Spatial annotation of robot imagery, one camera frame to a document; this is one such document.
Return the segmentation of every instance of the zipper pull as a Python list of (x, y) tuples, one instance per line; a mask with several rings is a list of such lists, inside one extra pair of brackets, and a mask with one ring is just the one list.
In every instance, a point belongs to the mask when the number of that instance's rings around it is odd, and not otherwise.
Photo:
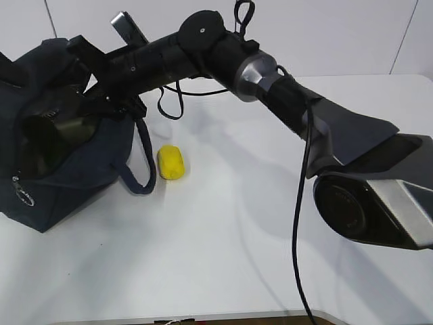
[(30, 196), (30, 194), (27, 193), (26, 191), (24, 191), (24, 189), (20, 185), (20, 178), (18, 176), (13, 176), (12, 177), (12, 185), (15, 188), (15, 194), (16, 194), (16, 196), (25, 205), (28, 205), (29, 207), (33, 207), (35, 205), (35, 200), (33, 200), (33, 198)]

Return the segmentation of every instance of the black cable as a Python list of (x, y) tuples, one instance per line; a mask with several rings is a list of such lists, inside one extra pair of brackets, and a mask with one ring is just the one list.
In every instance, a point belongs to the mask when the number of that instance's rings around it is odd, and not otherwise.
[[(177, 93), (177, 90), (173, 89), (172, 87), (164, 86), (164, 88), (169, 91), (173, 91)], [(221, 90), (209, 91), (208, 93), (188, 93), (187, 91), (181, 91), (181, 93), (182, 95), (185, 96), (209, 96), (209, 95), (217, 95), (219, 93), (227, 93), (228, 91), (229, 91), (228, 89), (221, 89)]]
[(169, 118), (170, 120), (179, 120), (183, 116), (183, 108), (184, 108), (183, 97), (182, 97), (183, 94), (182, 94), (182, 91), (181, 91), (181, 84), (180, 84), (180, 82), (176, 81), (176, 89), (175, 90), (173, 89), (177, 93), (177, 96), (179, 97), (179, 105), (181, 107), (181, 113), (180, 113), (179, 116), (173, 116), (173, 115), (167, 114), (162, 109), (161, 99), (164, 96), (164, 88), (160, 87), (160, 90), (161, 90), (161, 96), (160, 96), (160, 99), (158, 100), (158, 104), (157, 104), (159, 113), (161, 113), (161, 115), (163, 117)]
[[(243, 5), (244, 3), (248, 4), (248, 10), (245, 14), (244, 19), (240, 20), (239, 9), (240, 9), (241, 5)], [(254, 15), (255, 9), (256, 9), (256, 5), (254, 4), (254, 2), (252, 2), (252, 0), (237, 0), (235, 3), (235, 9), (234, 9), (235, 22), (237, 22), (240, 25), (240, 31), (238, 34), (242, 40), (244, 40), (245, 33), (246, 33), (246, 27), (250, 23), (253, 15)]]
[(304, 158), (302, 159), (302, 168), (301, 168), (301, 172), (300, 172), (298, 195), (296, 197), (295, 213), (294, 213), (294, 218), (293, 218), (292, 261), (293, 261), (293, 270), (295, 273), (296, 286), (298, 287), (300, 299), (302, 300), (302, 304), (304, 305), (306, 314), (308, 315), (311, 323), (313, 325), (317, 325), (317, 323), (313, 317), (313, 314), (311, 313), (309, 304), (306, 301), (304, 290), (302, 289), (302, 284), (301, 284), (300, 275), (299, 275), (298, 253), (296, 251), (297, 246), (298, 246), (298, 226), (299, 226), (300, 208), (301, 208), (301, 203), (302, 203), (302, 195), (304, 193), (306, 168), (308, 166), (310, 149), (311, 149), (311, 138), (312, 138), (312, 134), (313, 134), (313, 111), (311, 108), (311, 104), (307, 98), (305, 98), (305, 106), (306, 106), (306, 116), (307, 116), (306, 141), (305, 141), (305, 149), (304, 149)]
[(286, 68), (284, 68), (283, 66), (281, 66), (281, 65), (277, 65), (277, 70), (278, 69), (280, 69), (282, 72), (283, 72), (283, 74), (285, 75), (285, 76), (288, 76), (289, 75), (289, 73), (287, 72), (287, 70), (286, 70)]

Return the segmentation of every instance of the yellow sponge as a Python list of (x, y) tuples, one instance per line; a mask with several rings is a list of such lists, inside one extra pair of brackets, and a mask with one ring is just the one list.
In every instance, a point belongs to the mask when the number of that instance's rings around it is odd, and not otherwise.
[(165, 145), (158, 151), (160, 175), (165, 179), (179, 179), (185, 174), (182, 153), (178, 147)]

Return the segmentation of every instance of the bag handle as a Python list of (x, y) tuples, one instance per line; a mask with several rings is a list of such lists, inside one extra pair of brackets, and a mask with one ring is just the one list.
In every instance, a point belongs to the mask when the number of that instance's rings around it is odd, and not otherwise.
[(153, 157), (152, 143), (150, 141), (149, 131), (147, 130), (144, 120), (142, 118), (138, 118), (135, 120), (135, 124), (138, 129), (138, 134), (140, 135), (141, 144), (143, 145), (147, 163), (149, 164), (149, 181), (147, 182), (146, 186), (142, 186), (137, 181), (133, 172), (129, 169), (125, 161), (121, 161), (119, 158), (115, 159), (112, 164), (132, 193), (150, 194), (153, 192), (156, 184), (156, 165)]

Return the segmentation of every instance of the white wall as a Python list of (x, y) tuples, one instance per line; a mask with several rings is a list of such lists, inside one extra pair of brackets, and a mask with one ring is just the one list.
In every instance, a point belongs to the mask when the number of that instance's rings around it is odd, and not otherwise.
[(256, 0), (248, 36), (295, 75), (388, 74), (412, 0)]
[[(108, 51), (122, 45), (111, 18), (127, 10), (156, 39), (188, 15), (216, 9), (233, 30), (234, 0), (49, 0), (59, 36), (83, 34)], [(295, 75), (388, 74), (415, 0), (256, 0), (247, 37)]]
[[(233, 29), (235, 0), (48, 0), (60, 37), (82, 34), (104, 51), (123, 46), (110, 26), (127, 10), (150, 39), (178, 30), (188, 15), (219, 10)], [(247, 38), (293, 74), (422, 73), (433, 78), (433, 0), (256, 0)], [(43, 0), (0, 0), (0, 51), (16, 59), (53, 36)]]
[(433, 80), (432, 0), (419, 0), (392, 73), (419, 73)]
[(43, 1), (0, 0), (0, 52), (15, 60), (53, 31)]

